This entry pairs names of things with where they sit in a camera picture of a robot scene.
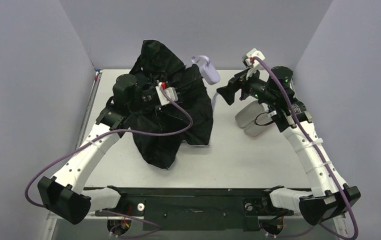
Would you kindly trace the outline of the pink umbrella case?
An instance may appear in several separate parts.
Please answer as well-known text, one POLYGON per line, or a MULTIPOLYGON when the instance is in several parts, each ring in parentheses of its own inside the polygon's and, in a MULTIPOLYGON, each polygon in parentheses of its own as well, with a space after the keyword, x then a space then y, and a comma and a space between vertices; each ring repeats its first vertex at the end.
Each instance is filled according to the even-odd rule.
POLYGON ((235 122, 243 132, 250 136, 260 135, 273 123, 264 105, 252 101, 235 115, 235 122))

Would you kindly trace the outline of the lilac folding umbrella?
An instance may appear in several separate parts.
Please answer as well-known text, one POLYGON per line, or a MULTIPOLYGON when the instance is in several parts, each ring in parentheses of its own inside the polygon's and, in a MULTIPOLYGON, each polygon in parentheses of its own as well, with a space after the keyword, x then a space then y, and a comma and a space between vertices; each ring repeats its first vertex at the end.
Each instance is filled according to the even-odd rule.
POLYGON ((155 39, 142 42, 140 55, 129 72, 139 86, 167 82, 177 91, 176 103, 192 118, 190 120, 172 104, 151 107, 132 114, 130 128, 149 133, 170 133, 167 136, 133 134, 133 141, 144 161, 159 169, 168 169, 176 159, 182 143, 206 147, 214 124, 212 100, 208 95, 199 66, 186 66, 167 46, 155 39))

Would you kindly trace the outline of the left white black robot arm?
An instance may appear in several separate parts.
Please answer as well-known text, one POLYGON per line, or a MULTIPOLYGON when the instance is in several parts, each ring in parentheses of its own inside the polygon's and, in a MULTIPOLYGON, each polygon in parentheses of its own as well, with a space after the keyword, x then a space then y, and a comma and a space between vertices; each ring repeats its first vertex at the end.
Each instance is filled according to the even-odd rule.
POLYGON ((90 212, 122 208, 127 193, 115 186, 85 190, 85 184, 107 151, 122 137, 116 130, 130 127, 129 108, 141 90, 132 74, 117 77, 113 96, 101 111, 89 136, 52 177, 42 177, 37 188, 44 208, 73 225, 90 212))

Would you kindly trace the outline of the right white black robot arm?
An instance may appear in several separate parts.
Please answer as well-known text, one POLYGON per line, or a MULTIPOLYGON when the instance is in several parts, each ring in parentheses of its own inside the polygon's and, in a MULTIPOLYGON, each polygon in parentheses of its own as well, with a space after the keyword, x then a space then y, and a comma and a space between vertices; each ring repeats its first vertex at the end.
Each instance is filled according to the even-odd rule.
POLYGON ((322 139, 306 106, 295 97, 291 89, 293 71, 285 66, 275 66, 271 71, 284 88, 293 111, 301 126, 294 122, 286 100, 272 77, 260 79, 257 71, 247 78, 247 70, 236 73, 226 86, 217 88, 217 93, 228 105, 235 101, 235 93, 241 91, 241 100, 251 96, 260 104, 266 104, 271 120, 288 140, 295 151, 310 184, 310 191, 297 191, 285 187, 267 190, 268 203, 275 209, 286 209, 301 213, 307 223, 318 225, 348 211, 343 197, 353 206, 361 197, 357 186, 349 186, 333 166, 322 139))

